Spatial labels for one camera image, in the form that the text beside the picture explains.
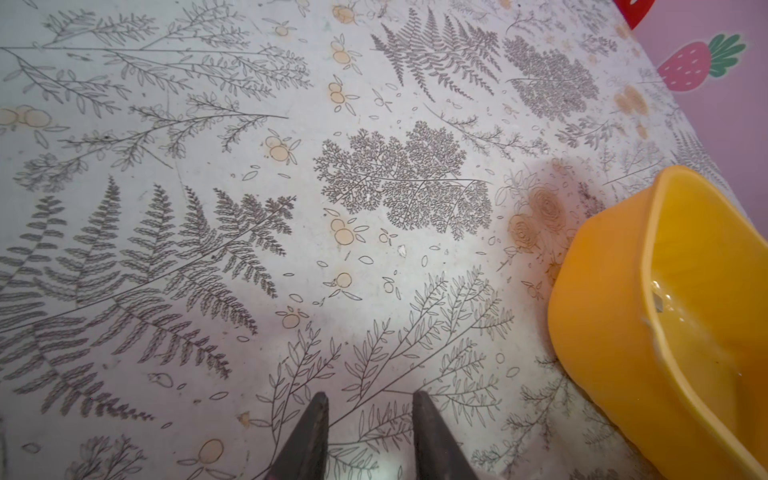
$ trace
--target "yellow container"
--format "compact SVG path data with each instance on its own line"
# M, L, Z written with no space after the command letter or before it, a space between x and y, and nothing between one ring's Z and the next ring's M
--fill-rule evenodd
M555 352L668 480L768 480L768 243L685 167L589 219Z

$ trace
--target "yellow bucket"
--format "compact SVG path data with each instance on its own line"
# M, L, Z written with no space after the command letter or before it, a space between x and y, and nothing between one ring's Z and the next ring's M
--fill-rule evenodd
M669 480L768 480L768 243L685 167L589 219L554 350Z

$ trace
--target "botanical print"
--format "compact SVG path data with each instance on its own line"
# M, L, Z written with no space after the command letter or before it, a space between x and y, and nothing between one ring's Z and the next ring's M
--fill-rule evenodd
M659 478L545 326L585 221L730 195L613 2L6 4L3 475L263 480L322 391L326 476L410 480L422 390L476 469Z

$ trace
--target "green strawberry leaves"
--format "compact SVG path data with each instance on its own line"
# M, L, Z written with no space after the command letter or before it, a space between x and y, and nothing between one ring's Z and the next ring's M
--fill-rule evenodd
M710 55L712 55L710 75L715 78L722 77L727 73L729 67L739 63L739 58L734 57L734 55L739 54L746 48L746 45L743 43L737 44L740 38L741 35L731 35L726 38L725 34L719 34L710 41L708 45Z

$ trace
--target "strawberry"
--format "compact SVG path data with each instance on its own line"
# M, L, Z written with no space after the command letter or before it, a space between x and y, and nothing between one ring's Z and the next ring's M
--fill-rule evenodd
M688 44L661 64L659 75L672 91L691 91L709 75L722 77L729 67L739 62L736 55L746 48L743 43L737 45L739 38L740 35L725 38L720 34L709 45L703 41Z

